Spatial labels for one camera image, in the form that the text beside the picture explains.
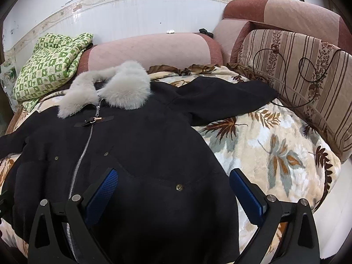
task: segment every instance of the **sofa cushion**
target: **sofa cushion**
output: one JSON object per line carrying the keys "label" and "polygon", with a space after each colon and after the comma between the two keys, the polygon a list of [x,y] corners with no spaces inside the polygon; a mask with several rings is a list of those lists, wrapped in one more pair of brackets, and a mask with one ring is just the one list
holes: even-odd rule
{"label": "sofa cushion", "polygon": [[[338,47],[299,33],[260,29],[251,31],[244,39],[238,62],[252,66],[255,54],[263,48],[275,49],[284,56],[287,63],[286,89],[293,106],[302,105],[314,97],[312,103],[294,111],[314,125],[334,153],[345,161],[352,153],[352,56],[344,51],[338,52],[326,78],[316,89],[315,83],[305,82],[298,74],[300,59],[306,57],[312,61],[317,73],[305,61],[302,74],[305,79],[314,81],[324,73]],[[254,60],[254,68],[260,71],[256,71],[255,75],[266,79],[286,101],[284,62],[280,55],[270,50],[262,51]]]}
{"label": "sofa cushion", "polygon": [[214,40],[221,46],[224,64],[237,62],[242,42],[253,29],[253,23],[248,20],[221,20],[215,27]]}
{"label": "sofa cushion", "polygon": [[245,19],[256,28],[272,27],[294,31],[337,45],[352,54],[352,35],[343,19],[323,7],[295,0],[233,0],[224,19]]}
{"label": "sofa cushion", "polygon": [[220,45],[200,33],[153,34],[124,38],[97,45],[86,51],[77,73],[138,61],[145,69],[167,64],[187,68],[192,64],[222,65]]}

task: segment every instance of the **blue gripper pad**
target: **blue gripper pad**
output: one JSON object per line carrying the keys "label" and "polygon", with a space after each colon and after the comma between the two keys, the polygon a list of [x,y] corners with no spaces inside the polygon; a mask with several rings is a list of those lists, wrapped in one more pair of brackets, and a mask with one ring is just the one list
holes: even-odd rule
{"label": "blue gripper pad", "polygon": [[266,210],[266,205],[263,203],[264,199],[260,199],[262,196],[240,169],[233,169],[230,172],[229,181],[230,187],[243,207],[250,223],[261,226]]}
{"label": "blue gripper pad", "polygon": [[98,223],[116,187],[117,172],[111,170],[86,206],[84,222],[88,227]]}

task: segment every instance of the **sofa backrest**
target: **sofa backrest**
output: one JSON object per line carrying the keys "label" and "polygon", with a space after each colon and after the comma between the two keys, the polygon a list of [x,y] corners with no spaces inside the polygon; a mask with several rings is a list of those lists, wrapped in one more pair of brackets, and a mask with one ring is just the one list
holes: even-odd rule
{"label": "sofa backrest", "polygon": [[[312,103],[293,111],[315,126],[333,152],[345,161],[352,153],[352,55],[340,51],[333,58],[338,47],[304,34],[272,29],[251,31],[242,43],[238,63],[250,67],[254,64],[259,71],[247,77],[266,80],[284,101],[287,99],[284,62],[271,50],[256,55],[263,48],[274,49],[283,55],[287,64],[286,91],[293,106],[314,98]],[[313,81],[323,75],[333,58],[326,77],[317,87],[316,83],[306,82],[299,75],[302,57],[311,60],[316,68],[317,72],[307,60],[302,63],[303,76]]]}
{"label": "sofa backrest", "polygon": [[244,38],[254,29],[254,24],[248,20],[221,20],[215,27],[214,40],[221,45],[224,65],[237,62],[237,55]]}
{"label": "sofa backrest", "polygon": [[352,54],[352,35],[343,19],[323,7],[295,0],[233,0],[224,19],[251,21],[255,29],[283,29],[326,41]]}

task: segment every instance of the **black coat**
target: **black coat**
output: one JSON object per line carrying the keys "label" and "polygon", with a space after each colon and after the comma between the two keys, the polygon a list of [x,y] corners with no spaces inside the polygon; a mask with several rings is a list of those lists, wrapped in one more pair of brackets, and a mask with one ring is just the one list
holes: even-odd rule
{"label": "black coat", "polygon": [[114,263],[228,263],[239,256],[238,212],[228,177],[191,127],[259,109],[277,97],[260,81],[198,77],[180,87],[150,83],[139,109],[88,104],[61,119],[58,107],[34,112],[0,138],[0,158],[20,153],[3,190],[14,194],[4,219],[29,241],[39,202],[82,194],[108,167],[119,182],[93,233]]}

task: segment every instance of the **coat button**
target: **coat button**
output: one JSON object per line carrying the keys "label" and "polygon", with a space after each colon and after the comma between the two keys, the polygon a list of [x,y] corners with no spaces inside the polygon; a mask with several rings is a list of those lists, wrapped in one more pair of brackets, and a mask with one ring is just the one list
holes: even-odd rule
{"label": "coat button", "polygon": [[183,190],[183,185],[182,185],[182,184],[176,185],[176,190],[177,190],[177,191]]}

